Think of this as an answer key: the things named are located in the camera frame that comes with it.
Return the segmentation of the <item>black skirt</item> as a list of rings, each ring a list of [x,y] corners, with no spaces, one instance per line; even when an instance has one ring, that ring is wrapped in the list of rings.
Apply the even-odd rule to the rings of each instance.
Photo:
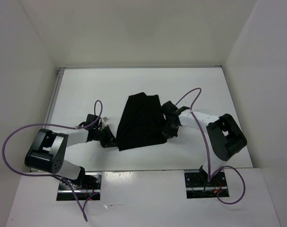
[[[164,125],[158,95],[141,92],[129,96],[116,134],[119,151],[166,143]]]

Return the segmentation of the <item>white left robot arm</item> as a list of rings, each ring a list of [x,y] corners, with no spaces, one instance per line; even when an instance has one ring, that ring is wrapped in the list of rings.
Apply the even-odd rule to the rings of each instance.
[[[64,160],[66,148],[91,141],[99,141],[103,148],[116,147],[116,139],[108,125],[82,122],[66,132],[40,129],[25,157],[25,165],[30,168],[60,175],[75,189],[81,189],[89,180],[85,169]]]

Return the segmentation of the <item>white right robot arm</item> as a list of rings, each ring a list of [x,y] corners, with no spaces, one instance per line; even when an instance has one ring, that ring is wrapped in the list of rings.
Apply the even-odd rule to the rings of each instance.
[[[207,161],[201,167],[199,180],[204,186],[216,180],[216,174],[235,154],[247,145],[247,139],[230,114],[209,115],[188,107],[164,111],[163,134],[168,139],[177,137],[179,127],[190,127],[201,132],[207,150]]]

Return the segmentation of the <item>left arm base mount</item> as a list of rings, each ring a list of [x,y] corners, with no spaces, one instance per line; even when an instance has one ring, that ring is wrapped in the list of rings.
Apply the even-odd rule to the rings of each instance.
[[[100,200],[100,190],[102,182],[102,172],[86,172],[85,181],[81,186],[71,186],[79,201],[90,201]],[[63,182],[59,183],[56,201],[74,201],[74,195],[72,190]]]

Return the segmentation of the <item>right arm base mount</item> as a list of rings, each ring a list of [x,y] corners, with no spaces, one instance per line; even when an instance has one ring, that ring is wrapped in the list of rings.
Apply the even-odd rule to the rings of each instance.
[[[185,171],[185,189],[187,199],[229,197],[226,176],[224,172],[219,172],[210,182],[207,177],[198,170]]]

